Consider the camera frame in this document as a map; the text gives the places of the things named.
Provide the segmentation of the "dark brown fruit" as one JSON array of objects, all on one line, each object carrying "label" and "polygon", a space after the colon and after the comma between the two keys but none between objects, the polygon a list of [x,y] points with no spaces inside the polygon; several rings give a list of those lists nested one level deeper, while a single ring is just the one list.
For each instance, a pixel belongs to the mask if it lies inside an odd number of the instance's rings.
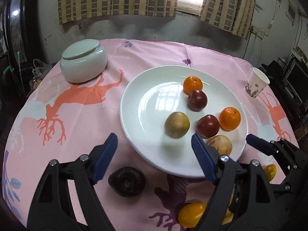
[{"label": "dark brown fruit", "polygon": [[146,177],[133,167],[123,167],[113,172],[108,183],[121,197],[132,198],[138,196],[145,188]]}]

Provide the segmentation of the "white plastic bag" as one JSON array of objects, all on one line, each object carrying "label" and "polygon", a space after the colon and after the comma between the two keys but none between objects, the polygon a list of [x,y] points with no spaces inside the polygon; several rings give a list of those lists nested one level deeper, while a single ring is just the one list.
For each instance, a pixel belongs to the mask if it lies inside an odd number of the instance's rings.
[{"label": "white plastic bag", "polygon": [[35,78],[43,80],[51,69],[52,69],[51,64],[46,64],[45,62],[39,59],[33,60],[32,73]]}]

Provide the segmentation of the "dark red plum far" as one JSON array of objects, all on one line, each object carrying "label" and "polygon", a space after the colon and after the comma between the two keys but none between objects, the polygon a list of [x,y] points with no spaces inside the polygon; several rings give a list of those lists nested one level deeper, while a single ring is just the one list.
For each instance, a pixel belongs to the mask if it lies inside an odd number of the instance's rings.
[{"label": "dark red plum far", "polygon": [[201,90],[193,90],[187,98],[188,107],[195,111],[199,112],[203,110],[208,103],[206,94]]}]

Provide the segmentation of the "large striped pepino melon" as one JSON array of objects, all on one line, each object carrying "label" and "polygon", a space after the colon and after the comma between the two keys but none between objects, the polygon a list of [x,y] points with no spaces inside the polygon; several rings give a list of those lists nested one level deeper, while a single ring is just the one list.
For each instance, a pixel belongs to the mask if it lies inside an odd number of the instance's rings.
[{"label": "large striped pepino melon", "polygon": [[232,221],[232,219],[233,219],[234,214],[229,210],[229,206],[231,205],[232,200],[233,200],[233,194],[231,194],[231,197],[230,197],[230,200],[229,200],[229,204],[228,204],[226,213],[224,215],[224,219],[222,221],[222,225],[230,223]]}]

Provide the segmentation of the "white ceramic lidded jar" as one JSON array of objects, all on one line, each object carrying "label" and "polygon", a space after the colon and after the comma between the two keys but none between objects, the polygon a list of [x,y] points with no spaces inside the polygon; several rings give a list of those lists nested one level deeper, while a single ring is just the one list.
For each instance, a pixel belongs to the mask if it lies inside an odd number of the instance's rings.
[{"label": "white ceramic lidded jar", "polygon": [[96,39],[84,39],[71,44],[63,53],[60,68],[64,78],[79,84],[101,74],[107,66],[105,48]]}]

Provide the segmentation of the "large yellow tomato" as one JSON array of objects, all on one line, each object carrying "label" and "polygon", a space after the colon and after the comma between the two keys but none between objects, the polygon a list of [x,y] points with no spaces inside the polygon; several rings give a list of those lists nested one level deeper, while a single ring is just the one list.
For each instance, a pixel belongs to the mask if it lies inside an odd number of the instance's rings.
[{"label": "large yellow tomato", "polygon": [[190,203],[184,206],[178,213],[179,224],[185,228],[195,228],[201,219],[207,205],[205,203]]}]

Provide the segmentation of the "orange mandarin right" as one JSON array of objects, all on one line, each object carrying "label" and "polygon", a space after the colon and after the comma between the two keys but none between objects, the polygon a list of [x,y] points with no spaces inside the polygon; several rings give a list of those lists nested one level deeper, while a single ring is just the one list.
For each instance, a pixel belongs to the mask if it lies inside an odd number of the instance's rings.
[{"label": "orange mandarin right", "polygon": [[235,130],[241,122],[241,114],[234,107],[226,107],[220,112],[219,124],[225,131]]}]

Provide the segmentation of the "dark red plum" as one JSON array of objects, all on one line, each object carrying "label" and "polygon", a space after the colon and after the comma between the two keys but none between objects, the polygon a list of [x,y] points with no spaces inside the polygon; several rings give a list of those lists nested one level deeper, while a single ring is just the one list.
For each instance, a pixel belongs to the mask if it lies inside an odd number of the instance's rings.
[{"label": "dark red plum", "polygon": [[218,119],[211,114],[202,117],[196,124],[196,132],[203,138],[214,137],[220,129]]},{"label": "dark red plum", "polygon": [[206,94],[201,90],[193,90],[187,98],[188,107],[195,111],[199,112],[203,110],[208,103]]}]

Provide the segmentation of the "dark red plum near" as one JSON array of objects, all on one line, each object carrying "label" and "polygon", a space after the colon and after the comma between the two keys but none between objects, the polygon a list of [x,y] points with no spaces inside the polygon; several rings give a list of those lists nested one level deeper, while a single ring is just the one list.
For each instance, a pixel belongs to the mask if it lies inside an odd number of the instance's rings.
[{"label": "dark red plum near", "polygon": [[211,114],[202,117],[196,124],[196,132],[203,138],[214,137],[220,129],[218,119]]}]

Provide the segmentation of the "right checkered curtain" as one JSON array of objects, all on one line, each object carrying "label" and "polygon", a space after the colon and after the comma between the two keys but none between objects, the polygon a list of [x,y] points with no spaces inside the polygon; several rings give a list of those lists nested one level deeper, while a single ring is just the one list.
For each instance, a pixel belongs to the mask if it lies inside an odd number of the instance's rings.
[{"label": "right checkered curtain", "polygon": [[247,39],[256,0],[204,0],[199,20]]}]

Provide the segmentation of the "white floral paper cup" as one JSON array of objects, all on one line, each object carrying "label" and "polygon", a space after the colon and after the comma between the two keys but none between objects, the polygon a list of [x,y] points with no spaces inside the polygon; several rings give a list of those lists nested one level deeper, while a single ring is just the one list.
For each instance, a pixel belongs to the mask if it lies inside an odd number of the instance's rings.
[{"label": "white floral paper cup", "polygon": [[244,91],[251,98],[256,98],[269,84],[268,77],[261,70],[253,67]]}]

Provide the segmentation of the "orange mandarin far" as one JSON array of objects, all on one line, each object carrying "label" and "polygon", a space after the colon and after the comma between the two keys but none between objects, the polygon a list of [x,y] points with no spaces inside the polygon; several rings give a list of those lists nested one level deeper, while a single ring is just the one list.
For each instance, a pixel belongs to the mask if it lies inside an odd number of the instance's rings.
[{"label": "orange mandarin far", "polygon": [[200,78],[196,76],[189,76],[183,82],[183,91],[189,95],[194,90],[202,90],[203,83]]}]

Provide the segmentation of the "small yellow tomato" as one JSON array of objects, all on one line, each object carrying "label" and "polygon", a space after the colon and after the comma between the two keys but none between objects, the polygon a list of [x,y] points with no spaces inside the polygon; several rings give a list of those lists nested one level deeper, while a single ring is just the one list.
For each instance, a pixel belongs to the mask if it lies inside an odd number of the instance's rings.
[{"label": "small yellow tomato", "polygon": [[277,173],[277,168],[275,164],[269,164],[263,167],[263,171],[267,177],[267,180],[271,182]]}]

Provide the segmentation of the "black computer monitor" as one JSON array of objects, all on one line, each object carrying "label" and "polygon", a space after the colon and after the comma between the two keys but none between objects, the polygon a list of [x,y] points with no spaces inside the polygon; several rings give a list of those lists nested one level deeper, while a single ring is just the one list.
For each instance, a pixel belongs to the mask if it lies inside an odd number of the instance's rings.
[{"label": "black computer monitor", "polygon": [[297,62],[292,62],[285,81],[301,103],[307,101],[307,74]]}]

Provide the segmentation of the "green-brown round fruit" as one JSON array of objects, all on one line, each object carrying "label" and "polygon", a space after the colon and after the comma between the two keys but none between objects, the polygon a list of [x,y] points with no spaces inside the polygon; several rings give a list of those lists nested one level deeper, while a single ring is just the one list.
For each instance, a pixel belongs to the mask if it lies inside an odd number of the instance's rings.
[{"label": "green-brown round fruit", "polygon": [[184,137],[190,128],[190,121],[182,112],[171,113],[165,121],[165,133],[174,139]]}]

